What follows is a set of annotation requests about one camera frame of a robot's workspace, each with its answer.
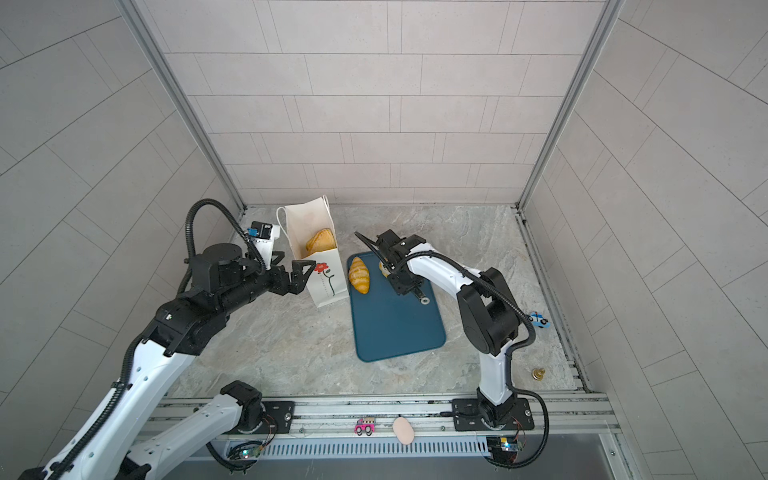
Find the orange triangular bread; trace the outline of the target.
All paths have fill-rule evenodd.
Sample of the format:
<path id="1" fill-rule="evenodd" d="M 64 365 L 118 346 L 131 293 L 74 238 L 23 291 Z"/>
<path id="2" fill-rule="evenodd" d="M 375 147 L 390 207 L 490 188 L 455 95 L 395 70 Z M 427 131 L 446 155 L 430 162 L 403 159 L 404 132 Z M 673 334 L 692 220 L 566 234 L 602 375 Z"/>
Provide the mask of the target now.
<path id="1" fill-rule="evenodd" d="M 316 232 L 305 244 L 307 255 L 333 250 L 337 248 L 337 242 L 333 231 L 325 228 Z"/>

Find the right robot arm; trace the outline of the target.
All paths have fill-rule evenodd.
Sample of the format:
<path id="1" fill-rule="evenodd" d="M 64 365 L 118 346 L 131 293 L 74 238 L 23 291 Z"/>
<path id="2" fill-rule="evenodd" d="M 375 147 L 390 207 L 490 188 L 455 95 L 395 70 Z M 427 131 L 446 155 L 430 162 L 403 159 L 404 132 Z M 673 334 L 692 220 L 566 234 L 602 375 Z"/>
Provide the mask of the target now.
<path id="1" fill-rule="evenodd" d="M 475 399 L 452 401 L 455 429 L 498 432 L 489 438 L 486 458 L 495 467 L 514 470 L 534 463 L 549 439 L 549 412 L 541 395 L 514 385 L 512 370 L 513 354 L 532 345 L 537 333 L 503 274 L 466 267 L 418 235 L 387 230 L 374 240 L 360 232 L 355 236 L 379 259 L 395 293 L 416 295 L 429 281 L 455 297 L 463 332 L 479 352 L 481 373 Z"/>

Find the floral paper bag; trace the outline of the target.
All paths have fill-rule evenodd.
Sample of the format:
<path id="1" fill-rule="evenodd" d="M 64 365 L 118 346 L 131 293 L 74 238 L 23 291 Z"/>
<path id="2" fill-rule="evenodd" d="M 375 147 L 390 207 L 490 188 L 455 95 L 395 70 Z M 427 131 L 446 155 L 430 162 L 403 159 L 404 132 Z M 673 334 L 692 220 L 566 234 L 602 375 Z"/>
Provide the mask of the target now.
<path id="1" fill-rule="evenodd" d="M 276 219 L 286 235 L 293 257 L 316 262 L 306 285 L 315 305 L 320 308 L 347 299 L 347 280 L 327 197 L 323 195 L 303 204 L 279 207 Z M 316 232 L 325 228 L 333 231 L 337 248 L 308 256 L 305 244 Z"/>

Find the yellow croissant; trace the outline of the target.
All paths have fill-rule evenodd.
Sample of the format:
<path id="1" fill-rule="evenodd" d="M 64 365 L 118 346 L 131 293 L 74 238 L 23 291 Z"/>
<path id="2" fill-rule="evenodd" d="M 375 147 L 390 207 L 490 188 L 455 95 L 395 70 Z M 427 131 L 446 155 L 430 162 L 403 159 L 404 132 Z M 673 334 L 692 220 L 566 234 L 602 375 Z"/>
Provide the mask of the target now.
<path id="1" fill-rule="evenodd" d="M 360 294 L 366 295 L 370 291 L 370 272 L 360 257 L 354 257 L 348 269 L 348 281 Z"/>

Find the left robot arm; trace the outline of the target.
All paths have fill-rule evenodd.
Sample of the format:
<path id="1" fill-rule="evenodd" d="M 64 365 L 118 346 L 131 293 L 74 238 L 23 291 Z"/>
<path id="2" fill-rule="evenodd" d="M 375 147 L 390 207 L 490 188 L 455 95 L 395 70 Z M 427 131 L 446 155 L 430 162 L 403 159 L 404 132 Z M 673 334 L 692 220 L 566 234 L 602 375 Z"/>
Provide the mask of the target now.
<path id="1" fill-rule="evenodd" d="M 194 220 L 205 206 L 225 216 L 241 245 L 218 243 L 197 252 Z M 302 293 L 315 268 L 312 260 L 295 260 L 287 271 L 280 264 L 281 252 L 263 258 L 227 207 L 211 198 L 190 207 L 184 235 L 187 270 L 176 297 L 161 305 L 131 341 L 118 379 L 73 439 L 46 465 L 23 471 L 21 478 L 161 479 L 216 437 L 231 430 L 252 433 L 262 424 L 261 392 L 234 381 L 161 434 L 136 440 L 170 386 L 232 313 L 265 293 Z"/>

